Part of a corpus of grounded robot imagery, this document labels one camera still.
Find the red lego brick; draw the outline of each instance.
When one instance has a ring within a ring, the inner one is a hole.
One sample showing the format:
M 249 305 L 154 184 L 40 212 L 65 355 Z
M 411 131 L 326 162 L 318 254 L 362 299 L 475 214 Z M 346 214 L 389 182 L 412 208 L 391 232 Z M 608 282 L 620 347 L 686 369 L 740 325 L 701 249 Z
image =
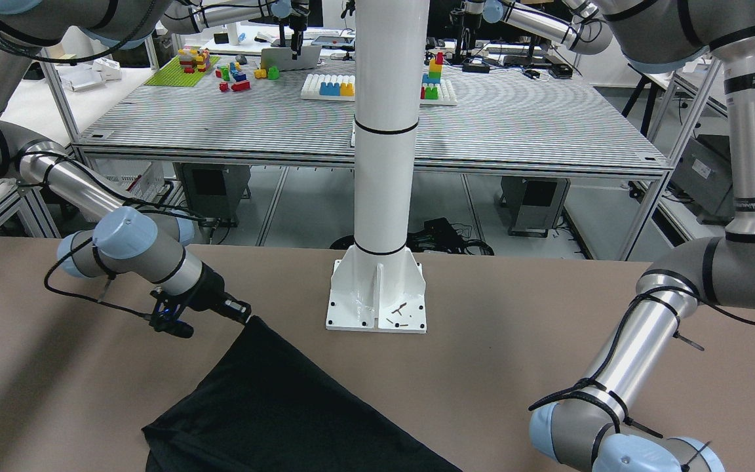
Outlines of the red lego brick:
M 243 90 L 249 90 L 249 81 L 239 81 L 239 83 L 231 84 L 231 90 L 233 92 L 242 92 Z

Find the brown tabletop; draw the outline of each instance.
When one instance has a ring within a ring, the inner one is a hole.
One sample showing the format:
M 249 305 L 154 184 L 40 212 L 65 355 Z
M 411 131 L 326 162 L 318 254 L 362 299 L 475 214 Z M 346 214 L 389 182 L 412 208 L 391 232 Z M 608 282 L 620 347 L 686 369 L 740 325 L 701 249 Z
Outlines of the brown tabletop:
M 46 292 L 53 239 L 0 238 L 0 470 L 143 470 L 140 428 L 191 392 L 240 332 L 188 313 L 190 340 Z M 339 253 L 194 246 L 233 295 L 312 361 L 465 470 L 567 470 L 528 440 L 526 407 L 572 385 L 620 319 L 645 265 L 418 254 L 429 332 L 323 326 Z M 55 275 L 76 292 L 102 281 Z M 150 285 L 123 275 L 108 300 L 140 310 Z M 736 310 L 755 318 L 755 311 Z M 712 440 L 726 469 L 755 470 L 755 328 L 702 308 L 682 327 L 632 416 L 667 435 Z

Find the computer case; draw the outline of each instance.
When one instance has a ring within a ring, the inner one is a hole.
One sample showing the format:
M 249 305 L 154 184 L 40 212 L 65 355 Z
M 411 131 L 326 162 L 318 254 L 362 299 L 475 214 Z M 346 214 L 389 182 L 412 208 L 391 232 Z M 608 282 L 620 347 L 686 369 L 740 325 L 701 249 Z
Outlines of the computer case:
M 729 223 L 736 214 L 733 209 L 730 138 L 701 134 L 689 140 L 671 182 L 700 207 L 695 209 L 699 223 Z
M 191 210 L 237 223 L 237 204 L 249 184 L 248 165 L 177 163 L 174 169 Z
M 549 177 L 504 176 L 503 200 L 511 214 L 509 235 L 546 238 L 564 209 L 570 181 Z

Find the black cloth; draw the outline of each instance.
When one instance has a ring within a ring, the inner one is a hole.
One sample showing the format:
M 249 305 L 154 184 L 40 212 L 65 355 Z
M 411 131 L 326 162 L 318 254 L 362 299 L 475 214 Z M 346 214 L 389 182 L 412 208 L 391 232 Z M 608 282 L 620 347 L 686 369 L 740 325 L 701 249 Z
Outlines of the black cloth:
M 197 389 L 144 427 L 147 472 L 451 471 L 259 317 Z

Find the green lego brick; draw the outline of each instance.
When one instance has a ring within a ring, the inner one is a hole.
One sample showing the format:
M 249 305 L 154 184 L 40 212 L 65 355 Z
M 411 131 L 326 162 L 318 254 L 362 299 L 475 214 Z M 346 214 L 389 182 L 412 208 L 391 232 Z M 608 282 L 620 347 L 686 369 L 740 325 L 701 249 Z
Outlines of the green lego brick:
M 205 72 L 194 72 L 186 74 L 183 69 L 180 68 L 180 58 L 174 57 L 169 63 L 165 64 L 161 69 L 153 74 L 145 81 L 145 85 L 151 85 L 156 87 L 194 87 L 197 83 L 212 71 L 212 68 L 218 63 L 220 58 L 217 56 L 211 56 L 209 58 L 210 69 Z

